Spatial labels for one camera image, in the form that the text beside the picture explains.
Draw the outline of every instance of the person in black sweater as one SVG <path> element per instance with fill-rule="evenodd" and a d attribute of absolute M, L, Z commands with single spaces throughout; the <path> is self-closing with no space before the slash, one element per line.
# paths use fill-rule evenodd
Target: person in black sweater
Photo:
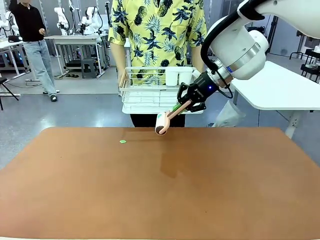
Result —
<path fill-rule="evenodd" d="M 9 10 L 15 17 L 23 40 L 25 52 L 32 64 L 36 77 L 41 81 L 52 102 L 58 100 L 51 58 L 44 36 L 46 27 L 37 8 L 30 5 L 31 0 L 11 0 Z"/>

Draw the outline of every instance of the sneaker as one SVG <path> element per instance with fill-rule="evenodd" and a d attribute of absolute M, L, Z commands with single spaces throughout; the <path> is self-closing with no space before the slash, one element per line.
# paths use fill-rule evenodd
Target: sneaker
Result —
<path fill-rule="evenodd" d="M 56 90 L 56 93 L 59 94 L 60 90 Z M 48 94 L 48 92 L 47 91 L 43 91 L 42 94 Z"/>
<path fill-rule="evenodd" d="M 52 94 L 52 95 L 50 96 L 50 100 L 51 100 L 51 102 L 56 102 L 56 101 L 58 101 L 57 95 Z"/>

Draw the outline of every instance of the person in yellow shirt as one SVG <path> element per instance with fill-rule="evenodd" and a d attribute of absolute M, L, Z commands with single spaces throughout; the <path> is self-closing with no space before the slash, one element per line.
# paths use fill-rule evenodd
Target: person in yellow shirt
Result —
<path fill-rule="evenodd" d="M 133 67 L 185 66 L 190 44 L 192 65 L 202 73 L 200 52 L 206 34 L 204 0 L 113 0 L 109 42 L 119 83 L 126 77 L 126 38 Z M 155 127 L 157 115 L 131 114 L 131 120 L 135 127 Z M 184 127 L 185 120 L 182 114 L 170 125 Z"/>

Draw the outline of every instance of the light blue jeans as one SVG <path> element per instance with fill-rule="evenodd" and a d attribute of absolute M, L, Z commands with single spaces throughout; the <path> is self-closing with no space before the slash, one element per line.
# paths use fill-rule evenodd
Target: light blue jeans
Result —
<path fill-rule="evenodd" d="M 35 76 L 41 81 L 44 90 L 49 96 L 57 94 L 46 41 L 27 41 L 23 43 L 23 46 L 28 60 L 33 66 Z"/>

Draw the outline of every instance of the hand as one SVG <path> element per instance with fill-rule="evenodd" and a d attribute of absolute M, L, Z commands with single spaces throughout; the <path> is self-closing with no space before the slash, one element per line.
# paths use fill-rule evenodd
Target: hand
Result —
<path fill-rule="evenodd" d="M 121 88 L 125 82 L 125 80 L 129 79 L 128 73 L 125 69 L 118 71 L 118 84 Z"/>
<path fill-rule="evenodd" d="M 45 34 L 46 34 L 46 30 L 45 30 L 44 28 L 40 28 L 40 29 L 39 29 L 39 33 L 40 33 L 41 35 L 45 35 Z"/>

